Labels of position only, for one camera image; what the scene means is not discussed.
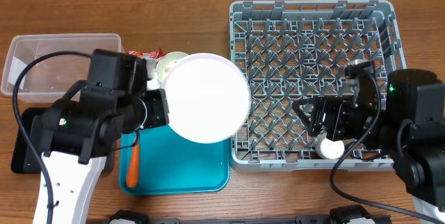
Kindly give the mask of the white cup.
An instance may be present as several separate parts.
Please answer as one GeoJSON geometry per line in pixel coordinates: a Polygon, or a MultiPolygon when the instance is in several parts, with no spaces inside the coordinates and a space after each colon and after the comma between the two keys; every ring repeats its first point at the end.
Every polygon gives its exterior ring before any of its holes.
{"type": "Polygon", "coordinates": [[[316,137],[316,153],[323,159],[339,159],[345,152],[343,141],[331,141],[327,133],[323,132],[316,137]]]}

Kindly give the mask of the pink round plate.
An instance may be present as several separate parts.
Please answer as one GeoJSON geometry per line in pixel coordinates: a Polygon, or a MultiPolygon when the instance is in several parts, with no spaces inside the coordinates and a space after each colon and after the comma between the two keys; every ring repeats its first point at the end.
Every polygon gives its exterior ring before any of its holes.
{"type": "Polygon", "coordinates": [[[196,53],[183,58],[162,85],[169,127],[195,143],[217,143],[247,120],[251,92],[240,68],[225,57],[196,53]]]}

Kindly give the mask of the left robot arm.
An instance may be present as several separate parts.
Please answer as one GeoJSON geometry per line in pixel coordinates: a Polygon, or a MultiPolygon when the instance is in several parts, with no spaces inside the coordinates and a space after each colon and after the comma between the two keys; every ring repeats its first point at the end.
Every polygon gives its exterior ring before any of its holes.
{"type": "Polygon", "coordinates": [[[34,223],[85,223],[106,160],[123,134],[165,126],[162,89],[147,89],[144,58],[96,49],[88,77],[38,118],[41,175],[34,223]]]}

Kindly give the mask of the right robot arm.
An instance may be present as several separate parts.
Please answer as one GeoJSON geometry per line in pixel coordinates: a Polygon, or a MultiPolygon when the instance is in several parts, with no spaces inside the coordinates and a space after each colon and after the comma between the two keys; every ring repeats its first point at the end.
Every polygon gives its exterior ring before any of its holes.
{"type": "Polygon", "coordinates": [[[443,223],[444,83],[428,70],[396,70],[387,77],[387,98],[382,100],[373,66],[348,67],[345,75],[354,83],[354,95],[292,103],[311,136],[325,131],[331,141],[354,140],[331,170],[331,188],[361,205],[415,217],[423,223],[443,223]],[[391,157],[397,176],[413,197],[414,211],[358,198],[335,185],[339,166],[359,145],[391,157]]]}

